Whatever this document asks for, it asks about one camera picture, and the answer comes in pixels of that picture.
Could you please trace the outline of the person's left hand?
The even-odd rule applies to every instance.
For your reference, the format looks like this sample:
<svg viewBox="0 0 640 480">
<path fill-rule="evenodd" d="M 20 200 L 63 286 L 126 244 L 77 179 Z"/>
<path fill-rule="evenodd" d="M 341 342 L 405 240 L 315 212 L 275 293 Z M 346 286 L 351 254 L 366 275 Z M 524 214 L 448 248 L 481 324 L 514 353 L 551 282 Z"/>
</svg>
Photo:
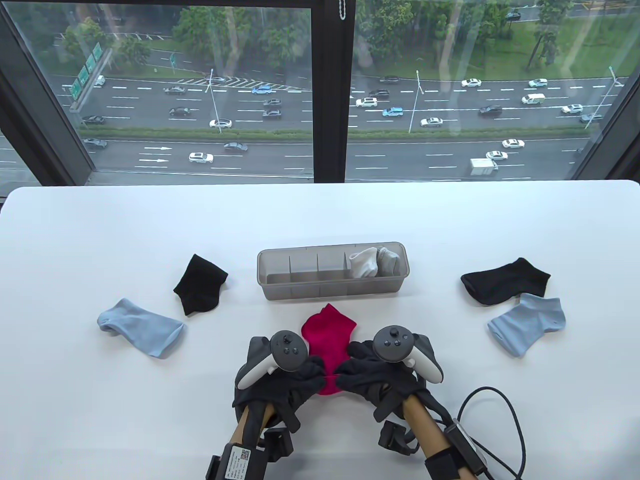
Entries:
<svg viewBox="0 0 640 480">
<path fill-rule="evenodd" d="M 275 414 L 267 422 L 272 428 L 284 423 L 291 434 L 295 434 L 301 423 L 297 418 L 297 410 L 313 395 L 320 393 L 326 386 L 325 362 L 318 356 L 310 356 L 295 371 L 275 370 L 272 374 L 263 375 L 249 388 L 234 391 L 232 407 L 237 420 L 240 420 L 246 408 L 249 408 L 251 419 L 260 423 L 268 405 L 274 407 Z"/>
</svg>

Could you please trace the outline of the person's right hand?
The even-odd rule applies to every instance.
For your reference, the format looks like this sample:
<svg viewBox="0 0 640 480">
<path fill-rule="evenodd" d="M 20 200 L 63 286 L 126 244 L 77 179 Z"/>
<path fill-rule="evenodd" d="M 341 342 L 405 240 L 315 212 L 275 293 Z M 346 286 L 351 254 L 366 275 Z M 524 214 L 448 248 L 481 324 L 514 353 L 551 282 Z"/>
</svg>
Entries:
<svg viewBox="0 0 640 480">
<path fill-rule="evenodd" d="M 349 358 L 334 371 L 336 386 L 372 403 L 374 419 L 381 423 L 390 414 L 404 419 L 403 402 L 411 396 L 425 400 L 430 391 L 403 362 L 386 362 L 373 350 L 373 342 L 352 341 Z"/>
</svg>

